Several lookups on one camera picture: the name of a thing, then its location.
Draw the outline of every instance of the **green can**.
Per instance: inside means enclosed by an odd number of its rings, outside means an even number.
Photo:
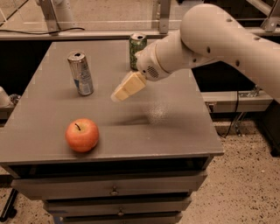
[[[137,57],[135,54],[147,46],[147,37],[142,33],[133,33],[129,38],[130,67],[137,70]]]

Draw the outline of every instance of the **wooden drawer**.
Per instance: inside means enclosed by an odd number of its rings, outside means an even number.
[[[94,177],[16,179],[12,187],[30,200],[62,200],[197,191],[205,171],[138,173]]]
[[[45,202],[44,209],[53,216],[89,216],[144,214],[185,211],[191,203],[186,193],[141,195],[87,200]]]
[[[63,223],[69,224],[175,224],[182,218],[182,213],[145,213],[122,217],[98,216],[64,218]]]

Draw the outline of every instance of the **red apple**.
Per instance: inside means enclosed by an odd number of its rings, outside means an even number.
[[[90,151],[98,142],[98,127],[90,119],[81,118],[69,124],[65,138],[72,150],[78,152]]]

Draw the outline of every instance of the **soda can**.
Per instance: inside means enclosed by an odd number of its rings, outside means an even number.
[[[91,95],[94,92],[94,85],[85,53],[80,51],[70,52],[68,62],[79,94]]]
[[[133,33],[129,38],[130,67],[137,70],[137,57],[135,54],[147,46],[147,37],[142,33]]]

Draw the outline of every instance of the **dresser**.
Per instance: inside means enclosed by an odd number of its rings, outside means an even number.
[[[83,51],[94,92],[80,96],[67,55]],[[110,96],[130,70],[128,40],[53,42],[20,102],[0,129],[0,165],[12,187],[63,223],[178,223],[223,154],[191,70],[123,102]],[[100,140],[69,149],[65,131],[86,117]]]

